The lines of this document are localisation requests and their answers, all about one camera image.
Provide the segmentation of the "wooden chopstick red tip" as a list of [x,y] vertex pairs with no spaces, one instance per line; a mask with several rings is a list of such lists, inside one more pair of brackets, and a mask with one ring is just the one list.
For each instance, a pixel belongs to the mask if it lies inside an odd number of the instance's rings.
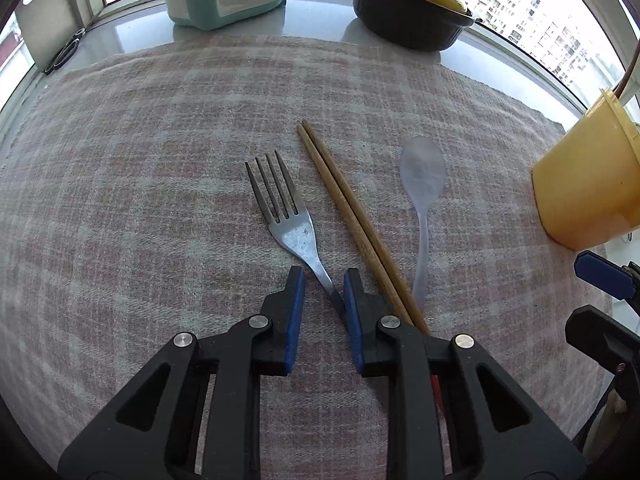
[[405,306],[408,315],[410,316],[410,320],[412,321],[412,326],[416,327],[422,334],[429,335],[431,333],[430,328],[424,321],[423,315],[420,312],[416,302],[413,300],[406,281],[400,275],[398,267],[392,256],[390,255],[390,251],[385,246],[382,237],[378,234],[378,231],[375,229],[373,223],[371,222],[367,211],[364,210],[363,206],[358,200],[355,192],[350,187],[347,182],[344,174],[342,174],[340,168],[337,167],[337,163],[335,162],[333,156],[326,148],[326,146],[321,142],[318,138],[314,129],[311,127],[311,124],[303,119],[299,125],[302,125],[303,128],[310,136],[312,144],[320,153],[323,161],[326,163],[326,166],[329,167],[330,173],[334,177],[335,181],[338,184],[338,187],[343,192],[346,200],[348,201],[349,206],[352,207],[352,211],[356,214],[356,218],[362,226],[363,231],[366,233],[369,242],[373,246],[378,258],[381,260],[383,269],[387,272],[392,284],[395,286],[396,292],[400,297],[402,304]]
[[308,136],[308,133],[306,133],[306,130],[302,125],[296,126],[296,132],[299,135],[300,140],[303,141],[307,152],[314,162],[314,166],[316,166],[322,181],[326,185],[326,188],[332,197],[332,200],[334,200],[334,203],[345,221],[350,234],[352,234],[352,238],[354,239],[360,254],[363,255],[369,269],[378,281],[378,286],[380,286],[380,289],[382,289],[382,292],[384,292],[387,299],[390,300],[393,308],[393,314],[398,316],[398,318],[401,318],[404,322],[412,325],[410,316],[408,315],[405,306],[402,304],[395,286],[392,284],[387,272],[383,269],[381,260],[378,258],[373,246],[369,242],[362,226],[360,226],[360,223],[356,218],[356,214],[352,211],[352,207],[349,206],[346,197],[330,173],[329,167],[326,166],[326,163],[323,161],[318,150],[314,147],[314,144],[312,144],[310,136]]

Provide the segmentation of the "metal fork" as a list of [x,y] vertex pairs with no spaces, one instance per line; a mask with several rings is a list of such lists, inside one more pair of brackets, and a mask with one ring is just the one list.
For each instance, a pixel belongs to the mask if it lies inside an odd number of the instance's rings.
[[277,151],[274,151],[273,154],[279,170],[274,169],[274,163],[270,156],[265,154],[270,177],[262,168],[262,161],[258,157],[255,158],[255,166],[268,197],[262,195],[250,163],[245,163],[250,186],[262,212],[262,218],[277,243],[308,266],[326,292],[326,296],[328,296],[337,315],[341,320],[344,320],[344,301],[320,260],[311,215],[302,196],[299,195],[282,157]]

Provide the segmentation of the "clear plastic spoon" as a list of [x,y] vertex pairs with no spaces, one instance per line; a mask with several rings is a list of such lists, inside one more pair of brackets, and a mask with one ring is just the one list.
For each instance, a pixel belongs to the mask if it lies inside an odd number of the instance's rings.
[[446,165],[439,147],[425,136],[412,138],[400,156],[402,186],[416,210],[419,222],[418,260],[412,285],[412,296],[418,307],[427,298],[428,226],[427,215],[438,200],[446,181]]

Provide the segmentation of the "yellow plastic utensil container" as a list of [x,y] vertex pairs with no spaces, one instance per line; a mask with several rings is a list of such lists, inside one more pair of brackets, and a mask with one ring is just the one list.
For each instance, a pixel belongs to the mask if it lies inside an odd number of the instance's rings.
[[639,227],[639,129],[610,89],[533,166],[542,226],[580,252]]

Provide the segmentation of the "pink plaid cloth mat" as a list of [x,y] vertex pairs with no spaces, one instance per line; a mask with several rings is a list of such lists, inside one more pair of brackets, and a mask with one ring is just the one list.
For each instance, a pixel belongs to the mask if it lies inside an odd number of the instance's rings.
[[335,283],[366,265],[296,125],[310,122],[401,275],[418,222],[399,157],[415,136],[447,180],[428,215],[422,313],[482,346],[569,436],[603,370],[564,324],[610,300],[542,228],[530,172],[563,128],[519,100],[393,47],[206,36],[115,55],[41,93],[1,165],[1,394],[48,465],[168,339],[228,330],[294,258],[254,200],[280,154]]

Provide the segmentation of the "black casserole yellow lid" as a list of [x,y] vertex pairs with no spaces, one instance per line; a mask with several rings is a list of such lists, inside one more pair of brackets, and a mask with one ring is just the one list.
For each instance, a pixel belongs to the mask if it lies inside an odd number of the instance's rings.
[[352,0],[352,6],[371,32],[425,52],[450,48],[475,23],[461,0]]

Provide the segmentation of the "black scissors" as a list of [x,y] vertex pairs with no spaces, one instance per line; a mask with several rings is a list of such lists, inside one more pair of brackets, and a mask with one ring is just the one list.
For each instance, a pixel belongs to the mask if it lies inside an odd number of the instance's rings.
[[61,50],[58,51],[50,64],[42,72],[45,75],[50,75],[50,73],[55,70],[62,68],[77,52],[81,39],[84,38],[85,34],[86,30],[84,28],[78,29],[78,31],[73,34],[73,37],[66,42],[65,46],[62,47]]

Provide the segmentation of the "white cutting board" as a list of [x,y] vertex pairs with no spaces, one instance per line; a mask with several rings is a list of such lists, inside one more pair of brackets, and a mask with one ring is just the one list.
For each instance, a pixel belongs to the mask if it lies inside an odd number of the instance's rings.
[[22,0],[15,16],[24,43],[40,72],[80,29],[70,0]]

